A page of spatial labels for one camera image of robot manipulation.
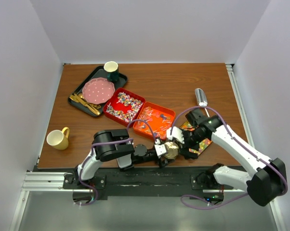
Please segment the gold jar lid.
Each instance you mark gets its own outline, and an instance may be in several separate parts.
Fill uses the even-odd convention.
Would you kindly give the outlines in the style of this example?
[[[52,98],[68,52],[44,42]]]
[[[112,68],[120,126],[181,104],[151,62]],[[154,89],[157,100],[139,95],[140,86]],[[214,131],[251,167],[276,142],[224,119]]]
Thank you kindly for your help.
[[[168,155],[178,155],[179,146],[175,142],[168,141],[164,143],[164,145],[166,146],[168,150],[168,153],[167,153]]]

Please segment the tin of star candies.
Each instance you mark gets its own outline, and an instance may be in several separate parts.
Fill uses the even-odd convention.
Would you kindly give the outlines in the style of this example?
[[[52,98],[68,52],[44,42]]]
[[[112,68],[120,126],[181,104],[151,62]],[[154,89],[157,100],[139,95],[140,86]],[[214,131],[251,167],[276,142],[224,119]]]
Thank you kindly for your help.
[[[190,125],[190,123],[188,121],[185,121],[181,126],[181,129],[183,130],[189,130],[189,131],[193,131],[195,128],[192,127]],[[195,145],[193,148],[191,147],[184,147],[183,145],[181,145],[181,149],[179,151],[180,155],[182,155],[182,151],[190,151],[190,152],[194,152],[194,153],[198,153],[198,156],[201,155],[201,153],[203,151],[205,151],[206,148],[209,147],[209,145],[211,144],[211,141],[209,139],[204,139],[202,142],[199,142],[198,145]]]

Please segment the orange box of candies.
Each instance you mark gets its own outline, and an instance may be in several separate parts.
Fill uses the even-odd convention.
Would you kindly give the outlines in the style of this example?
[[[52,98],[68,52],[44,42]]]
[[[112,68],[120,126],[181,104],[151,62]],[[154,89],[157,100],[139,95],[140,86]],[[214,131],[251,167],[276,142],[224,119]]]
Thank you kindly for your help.
[[[151,102],[145,102],[137,119],[147,122],[152,128],[155,137],[166,140],[166,131],[173,124],[175,115],[175,112],[169,108]],[[144,122],[135,122],[133,129],[139,135],[152,138],[152,133]]]

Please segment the silver metal scoop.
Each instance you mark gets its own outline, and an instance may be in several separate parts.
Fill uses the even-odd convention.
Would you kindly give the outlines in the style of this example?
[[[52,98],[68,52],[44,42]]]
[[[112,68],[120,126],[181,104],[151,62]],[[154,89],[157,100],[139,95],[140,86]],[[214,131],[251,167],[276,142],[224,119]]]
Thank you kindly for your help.
[[[208,101],[207,101],[207,97],[205,95],[205,92],[201,89],[201,88],[196,88],[195,89],[195,95],[197,98],[197,103],[200,107],[204,108],[207,117],[210,117],[208,111],[207,111],[207,105],[208,105]]]

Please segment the red box of swirl candies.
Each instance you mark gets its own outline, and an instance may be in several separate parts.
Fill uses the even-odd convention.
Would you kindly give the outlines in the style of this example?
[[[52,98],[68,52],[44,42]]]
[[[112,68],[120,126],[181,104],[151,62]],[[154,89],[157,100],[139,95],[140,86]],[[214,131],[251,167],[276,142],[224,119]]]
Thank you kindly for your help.
[[[103,108],[105,116],[121,125],[128,125],[136,119],[145,103],[145,98],[118,88]]]

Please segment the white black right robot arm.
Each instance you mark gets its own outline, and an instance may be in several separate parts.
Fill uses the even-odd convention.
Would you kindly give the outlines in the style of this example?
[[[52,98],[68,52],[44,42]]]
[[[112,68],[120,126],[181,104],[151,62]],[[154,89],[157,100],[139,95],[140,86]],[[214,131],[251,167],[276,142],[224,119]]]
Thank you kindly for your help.
[[[223,164],[215,164],[197,176],[197,182],[211,189],[228,185],[245,191],[260,206],[286,194],[286,166],[281,159],[271,159],[257,151],[241,139],[220,115],[208,117],[200,109],[194,109],[185,117],[192,130],[181,130],[183,147],[194,148],[204,139],[208,139],[227,151],[244,168],[240,171]]]

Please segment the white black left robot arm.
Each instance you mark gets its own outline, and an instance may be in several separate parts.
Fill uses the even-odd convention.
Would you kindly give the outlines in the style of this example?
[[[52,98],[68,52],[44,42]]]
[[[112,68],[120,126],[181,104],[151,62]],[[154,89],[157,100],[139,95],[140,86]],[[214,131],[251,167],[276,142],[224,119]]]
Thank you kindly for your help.
[[[144,145],[133,145],[126,129],[103,130],[95,133],[91,149],[84,161],[74,169],[74,184],[80,189],[87,188],[91,179],[103,162],[116,159],[118,167],[127,170],[135,164],[155,161],[164,167],[162,156],[168,153],[164,142],[156,138],[154,146],[147,149]]]

